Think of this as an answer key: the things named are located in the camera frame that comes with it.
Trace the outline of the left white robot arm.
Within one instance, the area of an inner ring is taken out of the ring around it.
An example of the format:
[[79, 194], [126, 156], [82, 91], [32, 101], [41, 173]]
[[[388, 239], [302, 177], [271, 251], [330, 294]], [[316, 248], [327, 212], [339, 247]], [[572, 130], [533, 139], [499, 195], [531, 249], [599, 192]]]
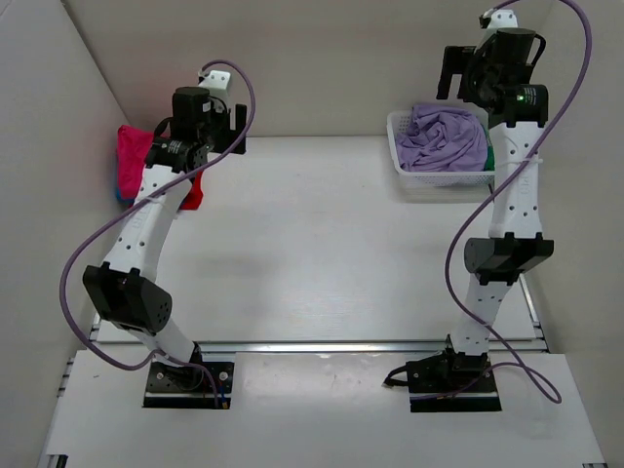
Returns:
[[192, 388], [203, 379], [204, 364], [172, 317], [173, 298], [157, 284], [158, 264], [177, 211], [202, 173], [245, 152], [255, 106], [230, 108], [222, 92], [198, 85], [175, 90], [172, 112], [145, 137], [117, 241], [101, 265], [85, 269], [83, 284], [103, 321], [137, 338], [170, 366], [180, 387]]

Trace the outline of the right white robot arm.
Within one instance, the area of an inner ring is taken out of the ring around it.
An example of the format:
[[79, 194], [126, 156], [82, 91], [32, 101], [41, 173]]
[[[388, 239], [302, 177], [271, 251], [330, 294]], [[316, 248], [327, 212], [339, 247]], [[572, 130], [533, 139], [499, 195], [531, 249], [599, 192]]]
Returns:
[[464, 247], [470, 274], [465, 316], [447, 339], [444, 352], [412, 363], [421, 399], [450, 398], [464, 391], [492, 392], [488, 339], [503, 299], [520, 276], [550, 257], [554, 243], [543, 235], [538, 212], [537, 148], [548, 131], [548, 91], [530, 82], [546, 47], [531, 29], [496, 27], [478, 47], [445, 49], [437, 97], [449, 95], [459, 76], [458, 98], [488, 117], [495, 157], [493, 214], [485, 238]]

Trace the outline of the purple t shirt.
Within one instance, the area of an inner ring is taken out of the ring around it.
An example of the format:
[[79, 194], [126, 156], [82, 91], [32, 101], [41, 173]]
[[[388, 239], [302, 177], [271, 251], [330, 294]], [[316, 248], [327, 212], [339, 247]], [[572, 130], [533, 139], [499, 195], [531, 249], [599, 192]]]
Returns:
[[488, 140], [478, 117], [468, 110], [415, 104], [405, 131], [395, 136], [402, 170], [411, 173], [481, 172]]

